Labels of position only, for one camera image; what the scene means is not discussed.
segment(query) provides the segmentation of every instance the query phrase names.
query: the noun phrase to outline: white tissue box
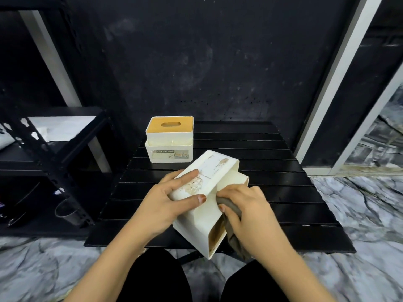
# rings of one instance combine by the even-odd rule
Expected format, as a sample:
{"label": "white tissue box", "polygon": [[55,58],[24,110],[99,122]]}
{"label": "white tissue box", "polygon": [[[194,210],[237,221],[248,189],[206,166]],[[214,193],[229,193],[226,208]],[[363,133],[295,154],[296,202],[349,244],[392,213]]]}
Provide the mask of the white tissue box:
{"label": "white tissue box", "polygon": [[152,117],[145,134],[145,148],[152,163],[193,160],[193,116]]}
{"label": "white tissue box", "polygon": [[216,202],[217,191],[229,184],[248,184],[249,177],[238,172],[239,160],[214,151],[206,151],[178,177],[194,169],[199,175],[190,183],[170,193],[172,200],[204,194],[207,200],[200,207],[181,216],[173,227],[207,259],[211,259],[224,239],[224,218]]}

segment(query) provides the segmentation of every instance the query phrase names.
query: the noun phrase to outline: marble floor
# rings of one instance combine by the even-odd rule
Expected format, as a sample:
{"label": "marble floor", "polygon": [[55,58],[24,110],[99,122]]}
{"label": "marble floor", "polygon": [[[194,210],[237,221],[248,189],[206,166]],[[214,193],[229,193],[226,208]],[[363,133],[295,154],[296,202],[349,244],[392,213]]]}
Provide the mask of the marble floor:
{"label": "marble floor", "polygon": [[[356,254],[306,253],[338,301],[403,301],[403,177],[315,177]],[[58,301],[102,252],[83,242],[0,238],[0,301]],[[188,250],[170,250],[175,257]],[[195,302],[217,300],[244,264],[229,256],[183,265]]]}

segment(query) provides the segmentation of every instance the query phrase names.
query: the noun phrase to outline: cleaning rag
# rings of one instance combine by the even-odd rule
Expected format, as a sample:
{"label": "cleaning rag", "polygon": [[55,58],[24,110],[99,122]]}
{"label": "cleaning rag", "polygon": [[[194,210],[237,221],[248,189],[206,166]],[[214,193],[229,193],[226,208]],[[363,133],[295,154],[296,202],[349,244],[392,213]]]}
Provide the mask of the cleaning rag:
{"label": "cleaning rag", "polygon": [[[239,217],[239,219],[242,218],[242,212],[238,208],[238,206],[232,202],[231,199],[224,198],[224,197],[216,197],[217,204],[224,204],[227,207],[229,207],[231,210],[233,210]],[[249,260],[251,258],[251,255],[249,252],[242,246],[241,242],[239,239],[235,236],[234,229],[231,226],[231,223],[228,220],[228,217],[224,214],[224,227],[225,230],[227,231],[227,238],[228,238],[228,243],[234,249],[234,251],[245,261]]]}

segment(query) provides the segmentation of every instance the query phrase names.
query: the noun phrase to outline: fingernail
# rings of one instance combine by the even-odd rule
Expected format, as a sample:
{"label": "fingernail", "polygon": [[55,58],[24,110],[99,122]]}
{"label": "fingernail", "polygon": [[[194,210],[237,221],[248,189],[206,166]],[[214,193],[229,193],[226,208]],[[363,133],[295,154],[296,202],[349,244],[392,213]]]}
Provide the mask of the fingernail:
{"label": "fingernail", "polygon": [[202,203],[205,203],[207,198],[205,195],[200,194],[200,195],[198,195],[198,199],[199,199],[199,203],[202,204]]}

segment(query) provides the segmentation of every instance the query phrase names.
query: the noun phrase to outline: black pants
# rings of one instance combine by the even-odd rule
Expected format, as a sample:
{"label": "black pants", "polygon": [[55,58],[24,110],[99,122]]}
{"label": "black pants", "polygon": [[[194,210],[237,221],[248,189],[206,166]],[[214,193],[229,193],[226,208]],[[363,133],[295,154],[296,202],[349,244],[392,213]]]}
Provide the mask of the black pants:
{"label": "black pants", "polygon": [[[221,302],[288,299],[257,261],[246,264],[225,283]],[[192,301],[180,263],[164,249],[149,249],[131,267],[117,302]]]}

